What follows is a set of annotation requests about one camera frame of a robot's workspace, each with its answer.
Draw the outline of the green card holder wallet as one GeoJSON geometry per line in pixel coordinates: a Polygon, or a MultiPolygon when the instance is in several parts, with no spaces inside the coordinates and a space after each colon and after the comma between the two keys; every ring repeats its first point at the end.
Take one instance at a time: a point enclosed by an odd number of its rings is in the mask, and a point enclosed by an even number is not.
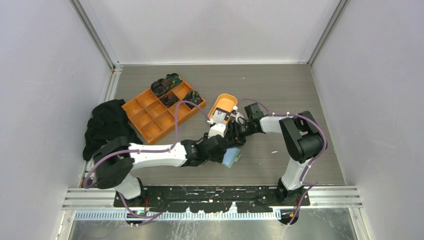
{"type": "Polygon", "coordinates": [[[238,147],[228,148],[223,156],[221,164],[227,168],[230,168],[235,162],[239,161],[241,157],[240,152],[241,149],[238,147]]]}

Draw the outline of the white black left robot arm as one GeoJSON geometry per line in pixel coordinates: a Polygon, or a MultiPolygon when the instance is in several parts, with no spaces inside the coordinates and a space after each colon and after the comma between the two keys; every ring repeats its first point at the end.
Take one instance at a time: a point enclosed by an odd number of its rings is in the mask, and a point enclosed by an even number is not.
{"type": "Polygon", "coordinates": [[[145,202],[146,193],[131,171],[160,166],[197,167],[208,161],[229,168],[237,161],[239,153],[239,148],[227,147],[220,135],[204,136],[200,140],[185,139],[170,145],[136,144],[120,136],[92,155],[91,172],[95,180],[91,185],[98,189],[114,189],[138,207],[145,202]]]}

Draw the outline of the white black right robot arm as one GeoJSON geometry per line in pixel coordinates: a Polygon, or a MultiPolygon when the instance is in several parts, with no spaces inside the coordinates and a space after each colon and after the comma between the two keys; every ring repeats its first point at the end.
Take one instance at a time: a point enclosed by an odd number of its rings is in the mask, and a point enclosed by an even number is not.
{"type": "Polygon", "coordinates": [[[266,114],[257,102],[245,106],[244,110],[246,117],[235,116],[228,123],[225,139],[230,146],[240,147],[253,134],[282,134],[289,161],[275,194],[281,204],[291,205],[302,194],[312,163],[327,149],[325,134],[309,111],[266,114]]]}

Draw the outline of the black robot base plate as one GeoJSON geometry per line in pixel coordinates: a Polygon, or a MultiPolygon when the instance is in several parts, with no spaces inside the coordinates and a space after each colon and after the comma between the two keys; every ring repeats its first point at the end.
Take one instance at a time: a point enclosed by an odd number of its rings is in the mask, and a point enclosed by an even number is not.
{"type": "Polygon", "coordinates": [[[237,213],[270,213],[277,207],[309,206],[310,200],[304,192],[282,198],[274,186],[147,186],[125,204],[133,211],[226,213],[234,205],[237,213]]]}

